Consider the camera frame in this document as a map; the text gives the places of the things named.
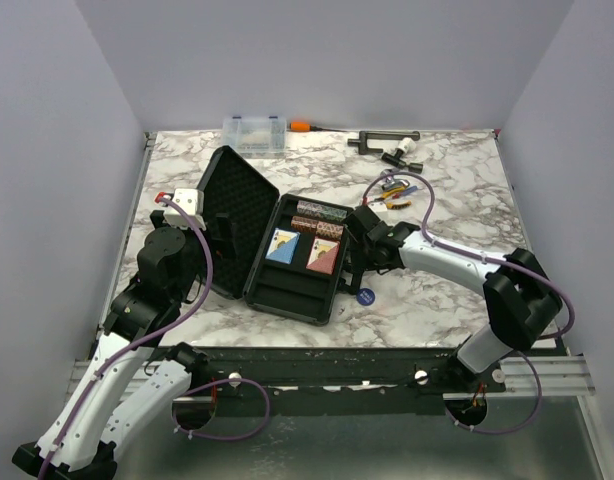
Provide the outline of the blue playing card deck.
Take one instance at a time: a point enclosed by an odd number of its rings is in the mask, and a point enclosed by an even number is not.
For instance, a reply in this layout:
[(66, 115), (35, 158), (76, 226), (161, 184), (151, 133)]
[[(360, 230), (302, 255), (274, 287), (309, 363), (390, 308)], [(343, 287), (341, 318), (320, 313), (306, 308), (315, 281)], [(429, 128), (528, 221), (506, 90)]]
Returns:
[(265, 259), (283, 264), (291, 264), (300, 233), (276, 228), (272, 234)]

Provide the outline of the black foam-lined poker case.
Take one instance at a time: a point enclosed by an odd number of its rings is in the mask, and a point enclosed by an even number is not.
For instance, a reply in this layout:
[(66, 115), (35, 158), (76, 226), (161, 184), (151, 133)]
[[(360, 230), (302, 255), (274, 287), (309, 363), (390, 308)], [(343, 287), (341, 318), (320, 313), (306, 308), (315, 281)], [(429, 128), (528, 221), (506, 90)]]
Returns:
[[(206, 238), (212, 252), (214, 276), (212, 289), (230, 299), (242, 299), (260, 311), (273, 313), (304, 323), (322, 326), (328, 323), (334, 298), (339, 293), (357, 294), (361, 280), (353, 280), (344, 270), (349, 261), (350, 235), (344, 221), (332, 222), (321, 217), (300, 215), (300, 200), (344, 209), (351, 208), (296, 196), (281, 194), (261, 173), (229, 146), (218, 148), (198, 185), (203, 194), (202, 217), (206, 225)], [(214, 247), (215, 216), (226, 212), (247, 222), (246, 250), (241, 256), (218, 256)], [(265, 259), (272, 234), (276, 228), (291, 228), (293, 216), (313, 218), (344, 226), (339, 242), (338, 256), (331, 275), (308, 270), (306, 264), (316, 237), (300, 233), (292, 263), (287, 265)]]

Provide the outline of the red playing card deck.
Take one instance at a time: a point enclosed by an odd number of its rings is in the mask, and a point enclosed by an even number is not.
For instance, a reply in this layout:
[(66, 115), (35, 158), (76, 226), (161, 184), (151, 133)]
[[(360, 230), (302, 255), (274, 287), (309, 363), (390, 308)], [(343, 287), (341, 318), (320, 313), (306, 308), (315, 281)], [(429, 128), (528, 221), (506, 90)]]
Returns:
[(338, 256), (339, 242), (316, 237), (306, 264), (308, 270), (331, 275)]

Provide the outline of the peach blue poker chip stack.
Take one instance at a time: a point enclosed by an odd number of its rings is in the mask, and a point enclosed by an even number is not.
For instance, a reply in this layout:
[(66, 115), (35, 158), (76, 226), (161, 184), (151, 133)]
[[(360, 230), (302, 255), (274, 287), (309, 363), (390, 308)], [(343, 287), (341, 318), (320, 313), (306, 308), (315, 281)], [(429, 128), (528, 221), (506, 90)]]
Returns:
[(318, 222), (316, 225), (316, 235), (322, 238), (338, 240), (342, 237), (344, 226), (328, 222)]

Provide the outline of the orange black poker chip stack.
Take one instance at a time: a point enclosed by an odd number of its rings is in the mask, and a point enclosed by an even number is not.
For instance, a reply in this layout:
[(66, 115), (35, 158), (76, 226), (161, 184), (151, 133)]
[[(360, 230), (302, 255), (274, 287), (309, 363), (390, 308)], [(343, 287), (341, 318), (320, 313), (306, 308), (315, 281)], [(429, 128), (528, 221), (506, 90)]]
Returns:
[(313, 218), (293, 216), (291, 219), (291, 228), (301, 233), (315, 234), (318, 224), (319, 221)]

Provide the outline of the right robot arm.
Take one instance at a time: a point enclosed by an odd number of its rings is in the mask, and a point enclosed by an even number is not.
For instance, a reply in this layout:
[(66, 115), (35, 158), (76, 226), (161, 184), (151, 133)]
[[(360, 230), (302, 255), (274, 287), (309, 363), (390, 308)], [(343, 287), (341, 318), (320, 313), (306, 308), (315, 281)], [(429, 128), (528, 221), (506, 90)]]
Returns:
[(457, 348), (446, 370), (449, 384), (458, 391), (472, 390), (485, 370), (511, 352), (530, 349), (562, 309), (561, 296), (525, 249), (504, 255), (444, 243), (413, 224), (389, 226), (366, 205), (346, 218), (345, 227), (360, 247), (367, 270), (422, 271), (484, 299), (488, 323)]

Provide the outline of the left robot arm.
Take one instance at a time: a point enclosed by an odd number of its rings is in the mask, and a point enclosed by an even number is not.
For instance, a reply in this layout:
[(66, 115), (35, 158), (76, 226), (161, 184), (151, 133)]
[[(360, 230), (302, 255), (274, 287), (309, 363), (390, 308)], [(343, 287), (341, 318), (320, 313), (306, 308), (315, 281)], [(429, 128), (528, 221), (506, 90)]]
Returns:
[(20, 445), (13, 464), (36, 479), (111, 479), (129, 444), (178, 395), (213, 387), (209, 357), (187, 343), (170, 348), (154, 377), (125, 393), (165, 333), (186, 321), (209, 291), (183, 312), (197, 276), (213, 280), (213, 260), (194, 217), (165, 221), (145, 240), (138, 272), (112, 302), (96, 351), (62, 412), (36, 441)]

